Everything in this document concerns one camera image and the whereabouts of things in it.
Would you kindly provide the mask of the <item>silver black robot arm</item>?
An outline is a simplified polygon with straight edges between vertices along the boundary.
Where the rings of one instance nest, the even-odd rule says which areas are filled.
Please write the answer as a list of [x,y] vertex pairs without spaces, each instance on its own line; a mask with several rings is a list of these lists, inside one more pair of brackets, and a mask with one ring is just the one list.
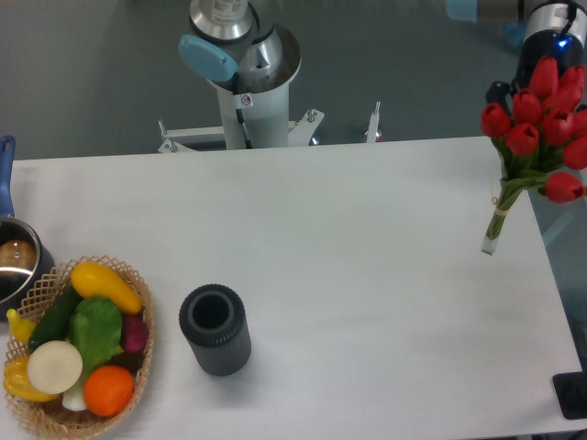
[[492,82],[485,93],[488,104],[505,111],[509,96],[527,88],[538,61],[551,58],[558,73],[581,64],[586,49],[586,3],[584,1],[520,1],[518,16],[526,21],[526,34],[511,82]]

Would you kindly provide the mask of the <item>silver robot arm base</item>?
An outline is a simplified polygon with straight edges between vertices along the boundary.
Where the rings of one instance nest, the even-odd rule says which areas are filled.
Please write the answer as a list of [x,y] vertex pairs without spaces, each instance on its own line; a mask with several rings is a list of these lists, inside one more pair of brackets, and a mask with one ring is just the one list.
[[233,94],[260,94],[290,83],[301,66],[299,43],[250,1],[193,1],[191,34],[178,53],[196,74]]

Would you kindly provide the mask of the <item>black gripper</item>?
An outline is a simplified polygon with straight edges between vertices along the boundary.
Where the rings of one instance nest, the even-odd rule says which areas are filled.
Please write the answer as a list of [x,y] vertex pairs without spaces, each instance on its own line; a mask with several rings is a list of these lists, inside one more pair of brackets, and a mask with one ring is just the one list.
[[514,97],[519,92],[516,80],[511,82],[492,82],[485,93],[486,104],[498,104],[511,116],[513,114]]

